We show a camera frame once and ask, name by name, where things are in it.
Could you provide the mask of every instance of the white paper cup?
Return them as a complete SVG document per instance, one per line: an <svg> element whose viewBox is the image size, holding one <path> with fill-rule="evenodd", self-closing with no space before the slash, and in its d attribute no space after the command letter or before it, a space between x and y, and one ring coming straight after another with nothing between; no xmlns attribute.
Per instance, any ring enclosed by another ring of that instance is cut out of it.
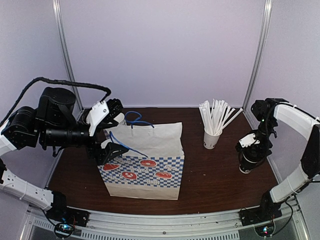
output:
<svg viewBox="0 0 320 240"><path fill-rule="evenodd" d="M125 120L125 115L120 112L115 118L114 120L116 120L118 122L118 125L127 125L126 120Z"/></svg>
<svg viewBox="0 0 320 240"><path fill-rule="evenodd" d="M209 133L204 131L203 146L206 149L213 149L216 146L221 134L222 130L216 133L215 135L210 135Z"/></svg>

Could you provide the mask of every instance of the wooden table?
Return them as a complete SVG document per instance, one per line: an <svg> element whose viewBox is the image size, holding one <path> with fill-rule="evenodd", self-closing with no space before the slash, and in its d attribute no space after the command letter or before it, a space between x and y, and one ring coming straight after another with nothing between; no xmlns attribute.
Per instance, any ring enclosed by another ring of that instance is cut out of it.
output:
<svg viewBox="0 0 320 240"><path fill-rule="evenodd" d="M235 145L250 126L240 114L223 130L216 147L203 146L204 127L197 108L138 108L143 120L153 124L182 122L181 142L185 154L178 200L149 200L112 197L94 160L85 148L67 148L56 167L50 190L60 191L72 207L141 215L212 213L260 204L264 192L277 184L266 161L245 175L239 171Z"/></svg>

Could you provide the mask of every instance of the red food illustration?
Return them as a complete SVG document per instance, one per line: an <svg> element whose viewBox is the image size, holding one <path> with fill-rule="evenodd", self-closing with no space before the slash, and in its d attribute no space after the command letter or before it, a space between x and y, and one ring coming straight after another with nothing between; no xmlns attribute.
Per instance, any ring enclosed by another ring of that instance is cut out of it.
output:
<svg viewBox="0 0 320 240"><path fill-rule="evenodd" d="M155 174L158 178L171 179L172 175L169 172L160 171Z"/></svg>
<svg viewBox="0 0 320 240"><path fill-rule="evenodd" d="M122 173L122 176L125 179L130 179L130 180L137 179L137 174L135 174L134 172L130 172L130 171L124 171Z"/></svg>
<svg viewBox="0 0 320 240"><path fill-rule="evenodd" d="M156 161L153 160L141 160L140 164L144 167L155 167L157 165Z"/></svg>
<svg viewBox="0 0 320 240"><path fill-rule="evenodd" d="M119 168L120 166L121 166L120 164L107 163L103 166L103 170L105 170L105 171L115 170L115 169Z"/></svg>

